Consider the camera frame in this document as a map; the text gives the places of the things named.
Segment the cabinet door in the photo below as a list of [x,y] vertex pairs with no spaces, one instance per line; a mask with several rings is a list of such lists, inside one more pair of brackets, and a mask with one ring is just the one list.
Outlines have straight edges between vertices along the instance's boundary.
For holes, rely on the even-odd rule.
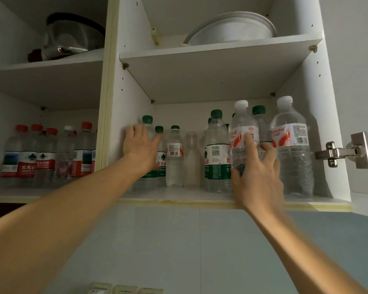
[[[368,132],[368,0],[320,0],[320,6],[346,145],[350,134]],[[353,210],[368,215],[368,169],[346,164]]]

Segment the plastic bottle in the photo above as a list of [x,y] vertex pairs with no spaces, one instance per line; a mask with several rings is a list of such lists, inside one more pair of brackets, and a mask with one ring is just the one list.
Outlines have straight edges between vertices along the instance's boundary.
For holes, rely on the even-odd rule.
[[246,100],[237,101],[234,107],[236,112],[230,124],[229,146],[232,167],[242,175],[247,162],[244,135],[249,132],[259,148],[259,127],[257,120],[247,113],[248,102]]
[[207,190],[207,173],[208,165],[207,161],[207,150],[206,150],[206,130],[204,130],[203,136],[200,140],[200,153],[201,153],[201,188]]
[[31,132],[22,142],[22,153],[18,166],[20,188],[31,188],[34,182],[34,172],[37,163],[37,152],[42,132],[42,125],[31,125]]
[[37,163],[34,173],[34,188],[52,185],[57,153],[57,129],[46,128],[46,135],[39,138]]
[[168,187],[181,187],[184,176],[183,141],[180,136],[180,127],[172,126],[167,139],[166,152],[166,185]]
[[187,132],[184,156],[184,187],[199,188],[201,186],[201,163],[196,132]]
[[273,145],[281,164],[285,196],[312,197],[314,175],[305,118],[294,110],[290,96],[277,100],[279,114],[271,123]]
[[207,190],[213,193],[230,193],[229,132],[219,109],[211,111],[211,122],[206,131],[206,145]]
[[[256,105],[252,108],[252,115],[258,121],[259,125],[259,142],[273,142],[271,136],[271,128],[265,119],[266,108],[264,105]],[[263,159],[265,151],[259,148],[259,157]]]
[[72,179],[79,179],[91,173],[91,160],[94,149],[94,138],[91,133],[93,124],[82,122],[82,131],[76,136],[72,165]]
[[22,141],[26,138],[28,129],[25,125],[16,125],[14,134],[5,143],[0,188],[16,188],[19,185],[18,164],[22,152]]
[[95,168],[95,155],[97,153],[97,134],[98,134],[98,129],[95,130],[95,134],[93,136],[93,145],[94,145],[94,149],[91,152],[91,173],[94,172],[94,168]]
[[72,164],[75,148],[74,127],[65,126],[57,143],[56,166],[54,168],[53,186],[61,187],[72,179]]
[[[164,127],[156,126],[156,133],[163,133]],[[160,167],[157,171],[157,187],[166,187],[166,142],[162,136],[157,148],[157,164]]]
[[[142,123],[147,128],[147,134],[149,138],[151,140],[154,139],[155,130],[153,127],[153,117],[143,116]],[[154,190],[155,188],[157,188],[157,171],[155,170],[150,171],[135,182],[135,190],[137,191],[150,191]]]

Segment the person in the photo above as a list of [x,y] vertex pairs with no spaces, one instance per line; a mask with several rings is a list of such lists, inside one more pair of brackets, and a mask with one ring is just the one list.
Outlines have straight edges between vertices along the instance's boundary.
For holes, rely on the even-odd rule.
[[[40,293],[109,207],[138,178],[157,169],[158,134],[140,124],[126,128],[124,156],[113,165],[66,185],[0,218],[0,294]],[[245,134],[247,164],[232,169],[233,191],[276,251],[300,294],[368,291],[308,240],[283,210],[275,149],[262,144],[259,160]]]

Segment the hand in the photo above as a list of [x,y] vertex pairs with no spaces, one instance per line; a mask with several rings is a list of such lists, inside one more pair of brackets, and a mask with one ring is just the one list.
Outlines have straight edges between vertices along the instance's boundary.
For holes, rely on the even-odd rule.
[[146,175],[151,170],[158,170],[156,163],[157,147],[162,134],[157,134],[153,140],[149,139],[147,128],[142,124],[135,124],[126,128],[126,138],[124,139],[124,157],[129,159],[129,163],[137,171],[139,178]]
[[238,203],[252,217],[283,212],[283,184],[279,179],[280,163],[277,152],[270,143],[261,143],[265,150],[262,161],[251,134],[245,133],[247,162],[240,177],[237,169],[231,170],[231,181]]

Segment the stainless steel pot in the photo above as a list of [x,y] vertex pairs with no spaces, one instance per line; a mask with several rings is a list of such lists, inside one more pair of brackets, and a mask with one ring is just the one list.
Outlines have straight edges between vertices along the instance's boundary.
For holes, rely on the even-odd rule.
[[272,38],[274,25],[264,16],[246,11],[224,13],[201,24],[184,44],[203,45],[222,42]]
[[48,16],[42,59],[59,59],[105,44],[105,29],[96,22],[71,13],[54,13]]

